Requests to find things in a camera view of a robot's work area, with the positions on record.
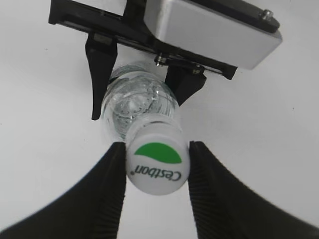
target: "clear plastic bottle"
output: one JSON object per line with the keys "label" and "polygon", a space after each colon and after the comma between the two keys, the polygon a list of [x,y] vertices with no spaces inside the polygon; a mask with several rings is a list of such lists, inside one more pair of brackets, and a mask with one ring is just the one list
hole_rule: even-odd
{"label": "clear plastic bottle", "polygon": [[125,141],[127,175],[153,195],[176,191],[188,178],[190,162],[169,87],[141,65],[120,67],[102,104],[105,133]]}

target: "water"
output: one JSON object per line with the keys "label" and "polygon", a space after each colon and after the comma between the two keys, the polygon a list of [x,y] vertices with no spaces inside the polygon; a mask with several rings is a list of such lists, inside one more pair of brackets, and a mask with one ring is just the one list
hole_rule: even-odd
{"label": "water", "polygon": [[115,70],[102,104],[106,133],[124,140],[132,123],[141,116],[160,114],[178,118],[178,103],[168,86],[141,66]]}

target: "white surface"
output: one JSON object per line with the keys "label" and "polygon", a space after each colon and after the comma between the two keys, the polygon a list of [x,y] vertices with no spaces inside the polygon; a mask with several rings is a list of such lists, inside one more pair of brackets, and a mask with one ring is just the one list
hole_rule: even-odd
{"label": "white surface", "polygon": [[282,43],[278,31],[252,28],[188,0],[148,0],[144,21],[160,41],[244,69]]}
{"label": "white surface", "polygon": [[[124,3],[100,5],[122,13]],[[250,188],[319,226],[319,2],[254,3],[274,11],[284,43],[233,81],[207,73],[181,108],[183,129]],[[47,24],[49,6],[0,1],[0,230],[64,193],[110,145],[90,121],[86,35]],[[146,58],[120,47],[117,64]],[[120,239],[196,238],[186,185],[154,197],[129,183],[126,194]]]}

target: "bottle cap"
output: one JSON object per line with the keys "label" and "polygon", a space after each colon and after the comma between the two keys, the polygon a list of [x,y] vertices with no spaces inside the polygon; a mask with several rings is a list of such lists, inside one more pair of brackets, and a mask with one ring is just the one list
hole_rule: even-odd
{"label": "bottle cap", "polygon": [[127,146],[126,171],[141,191],[166,195],[178,190],[188,179],[188,146],[179,128],[153,122],[138,130]]}

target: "bottle neck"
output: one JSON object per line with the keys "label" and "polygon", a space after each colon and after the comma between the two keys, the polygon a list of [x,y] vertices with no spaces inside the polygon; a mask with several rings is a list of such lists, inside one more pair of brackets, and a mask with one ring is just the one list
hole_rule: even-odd
{"label": "bottle neck", "polygon": [[129,128],[125,143],[127,147],[141,135],[163,134],[177,137],[184,141],[179,119],[173,119],[161,114],[148,114],[141,116]]}

